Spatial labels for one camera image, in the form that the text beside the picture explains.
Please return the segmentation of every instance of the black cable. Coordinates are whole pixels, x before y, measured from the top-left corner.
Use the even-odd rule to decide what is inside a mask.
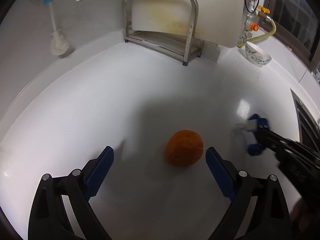
[[[256,5],[256,7],[254,8],[254,10],[252,12],[249,11],[246,0],[244,0],[244,5],[245,5],[245,8],[247,9],[247,11],[252,14],[252,13],[254,13],[256,11],[256,9],[257,9],[257,7],[259,5],[259,2],[260,2],[260,0],[258,0],[257,5]]]

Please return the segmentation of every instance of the window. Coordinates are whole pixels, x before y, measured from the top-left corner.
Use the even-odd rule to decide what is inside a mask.
[[[265,0],[277,25],[275,37],[292,49],[312,70],[320,59],[320,24],[306,0]],[[271,25],[260,20],[259,25],[271,30]]]

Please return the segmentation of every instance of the cutting board rack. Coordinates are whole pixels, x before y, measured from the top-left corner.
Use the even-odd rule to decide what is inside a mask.
[[[200,57],[204,41],[194,38],[198,18],[199,5],[197,0],[190,0],[191,16],[188,35],[176,35],[161,32],[135,31],[129,20],[128,0],[123,0],[124,41],[132,42],[158,51],[177,60],[184,66],[195,57]]]

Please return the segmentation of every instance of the yellow hose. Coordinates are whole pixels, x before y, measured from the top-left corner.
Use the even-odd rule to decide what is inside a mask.
[[[277,26],[276,26],[276,23],[274,22],[273,19],[271,19],[271,24],[272,24],[272,30],[268,33],[265,33],[263,35],[260,35],[260,36],[257,36],[257,37],[254,37],[254,38],[251,38],[251,39],[247,39],[247,41],[249,42],[254,42],[254,41],[259,41],[259,40],[262,40],[262,39],[265,39],[265,38],[268,38],[270,36],[272,36],[273,34],[276,33],[276,30],[277,30]],[[238,48],[241,48],[242,46],[244,46],[245,43],[238,43],[237,44],[237,47]]]

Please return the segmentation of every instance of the yellow valve handle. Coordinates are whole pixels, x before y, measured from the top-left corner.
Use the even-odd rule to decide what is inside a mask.
[[[270,10],[268,8],[264,8],[261,5],[258,5],[258,9],[261,10],[265,14],[270,14]]]

